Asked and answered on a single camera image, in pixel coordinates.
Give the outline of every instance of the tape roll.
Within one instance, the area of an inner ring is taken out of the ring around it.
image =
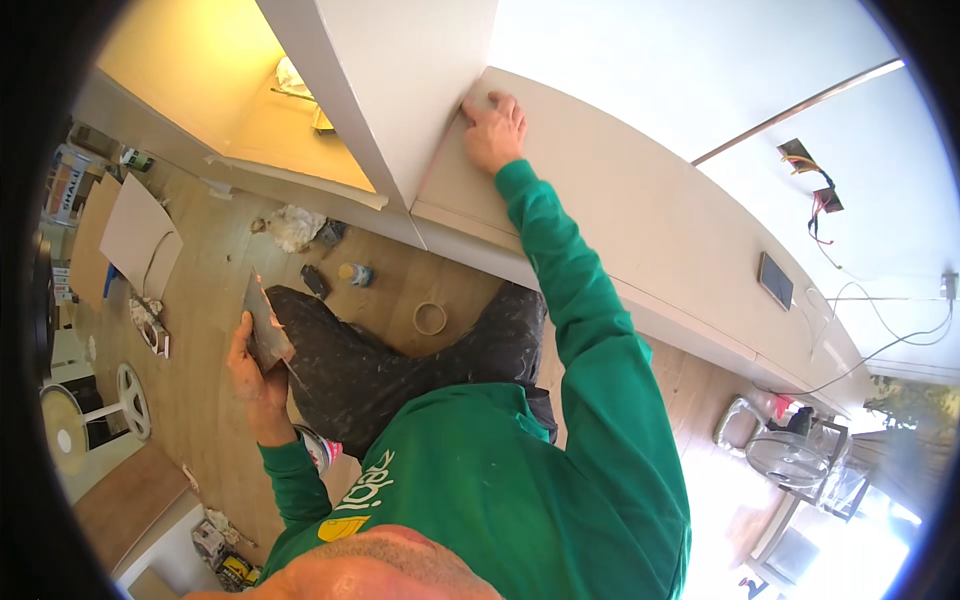
[[[432,306],[437,310],[439,310],[440,314],[444,317],[443,321],[440,323],[440,326],[432,331],[426,329],[423,325],[420,324],[420,312],[428,306]],[[414,309],[414,328],[421,335],[437,335],[438,333],[444,330],[444,327],[446,327],[446,311],[442,306],[440,306],[436,302],[424,301],[418,304],[417,308]]]

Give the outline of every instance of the green sleeve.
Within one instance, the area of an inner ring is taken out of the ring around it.
[[[503,167],[495,183],[557,326],[566,367],[567,457],[604,492],[635,537],[644,537],[642,545],[659,545],[650,539],[658,534],[647,529],[649,515],[664,520],[660,541],[677,551],[673,559],[682,577],[689,507],[650,348],[553,187],[538,180],[526,160]]]
[[[258,444],[257,447],[263,457],[263,468],[274,485],[276,506],[287,529],[302,529],[329,516],[333,507],[326,486],[299,433],[296,442],[276,447]]]

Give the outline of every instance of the electrical outlet box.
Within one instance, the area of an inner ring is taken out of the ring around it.
[[[940,276],[940,295],[947,300],[957,299],[957,279],[960,276],[956,273],[944,273]]]
[[[810,153],[804,147],[804,144],[802,144],[796,137],[788,142],[783,142],[780,144],[777,147],[777,150],[780,151],[781,156],[802,156],[807,160],[813,160],[813,156],[810,155]],[[813,161],[811,164],[806,160],[797,160],[795,158],[788,158],[787,161],[791,166],[793,166],[794,169],[803,169],[816,164],[816,161]],[[817,190],[815,193],[819,194],[820,199],[824,202],[824,212],[837,212],[838,210],[843,210],[843,205],[840,204],[840,197],[837,196],[835,189],[831,187],[825,187]]]

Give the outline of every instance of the yellow logo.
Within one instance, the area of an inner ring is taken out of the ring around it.
[[[345,516],[344,518],[332,518],[320,524],[317,530],[317,537],[323,541],[334,541],[352,536],[363,527],[367,522],[367,516]]]

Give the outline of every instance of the paint can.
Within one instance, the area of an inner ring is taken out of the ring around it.
[[[143,173],[146,173],[147,170],[150,169],[150,166],[154,164],[152,158],[130,146],[124,146],[120,149],[120,162],[128,169],[141,171]]]
[[[373,281],[373,270],[355,262],[345,262],[340,265],[337,275],[340,279],[345,279],[350,282],[350,285],[357,287],[367,287]]]
[[[337,456],[343,451],[343,445],[339,442],[331,442],[302,423],[294,423],[294,429],[300,433],[300,436],[303,438],[303,445],[306,446],[306,451],[309,452],[310,458],[313,459],[313,464],[316,465],[317,472],[323,477],[326,470],[330,468],[333,461],[336,460]]]

